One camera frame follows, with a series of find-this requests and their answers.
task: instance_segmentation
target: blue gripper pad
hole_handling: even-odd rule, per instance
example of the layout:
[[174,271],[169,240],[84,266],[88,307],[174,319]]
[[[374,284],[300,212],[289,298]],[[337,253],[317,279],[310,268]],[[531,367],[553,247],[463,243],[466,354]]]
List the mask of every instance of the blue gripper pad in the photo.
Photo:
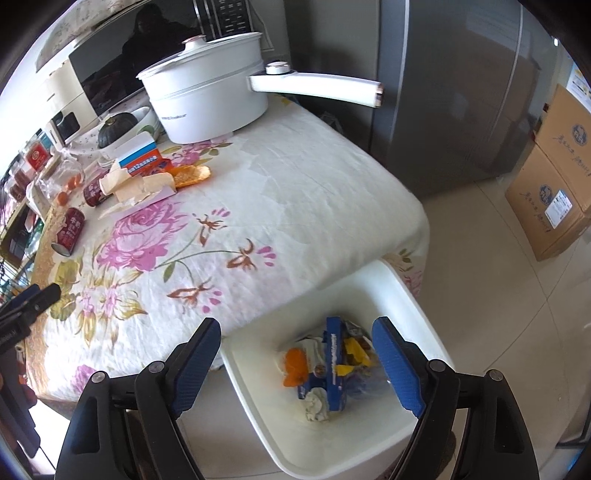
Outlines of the blue gripper pad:
[[[426,404],[421,392],[420,375],[405,352],[404,344],[408,342],[404,341],[388,317],[374,321],[372,342],[400,403],[406,410],[412,411],[416,418],[420,418]],[[426,365],[427,359],[423,358],[423,365]]]
[[221,341],[220,324],[206,318],[169,366],[165,382],[173,392],[168,404],[173,418],[193,406]]

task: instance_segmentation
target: refrigerator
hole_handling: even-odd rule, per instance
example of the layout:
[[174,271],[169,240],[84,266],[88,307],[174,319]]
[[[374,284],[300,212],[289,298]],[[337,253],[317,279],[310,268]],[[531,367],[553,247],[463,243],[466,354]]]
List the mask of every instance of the refrigerator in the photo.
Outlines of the refrigerator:
[[415,195],[511,171],[556,84],[517,0],[284,0],[297,70],[377,79],[380,109],[302,98]]

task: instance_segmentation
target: white trash bin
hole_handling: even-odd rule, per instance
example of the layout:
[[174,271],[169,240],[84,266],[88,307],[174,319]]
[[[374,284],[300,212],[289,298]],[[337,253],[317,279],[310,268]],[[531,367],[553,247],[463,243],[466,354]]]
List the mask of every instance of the white trash bin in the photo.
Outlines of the white trash bin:
[[369,333],[377,317],[387,316],[427,359],[442,359],[453,368],[423,311],[394,270],[381,260],[224,338],[223,360],[261,442],[284,472],[304,480],[337,475],[406,443],[416,424],[393,389],[379,397],[348,399],[344,411],[327,422],[306,420],[296,389],[282,386],[277,358],[333,315],[342,315]]

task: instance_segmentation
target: lid knob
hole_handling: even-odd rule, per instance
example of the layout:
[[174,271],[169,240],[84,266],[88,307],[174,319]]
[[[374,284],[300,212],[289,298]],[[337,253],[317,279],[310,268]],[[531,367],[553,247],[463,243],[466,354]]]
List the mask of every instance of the lid knob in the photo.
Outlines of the lid knob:
[[267,75],[282,75],[291,71],[291,66],[286,61],[272,61],[265,66]]
[[183,41],[185,45],[184,51],[198,50],[201,47],[207,45],[205,41],[205,35],[196,35],[195,37],[188,38]]

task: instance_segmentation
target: green pumpkin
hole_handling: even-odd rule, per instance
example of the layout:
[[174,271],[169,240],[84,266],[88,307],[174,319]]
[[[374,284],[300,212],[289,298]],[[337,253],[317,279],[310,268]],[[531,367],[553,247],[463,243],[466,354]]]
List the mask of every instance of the green pumpkin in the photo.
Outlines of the green pumpkin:
[[138,124],[138,119],[129,112],[109,117],[99,130],[99,148],[105,148],[123,137]]

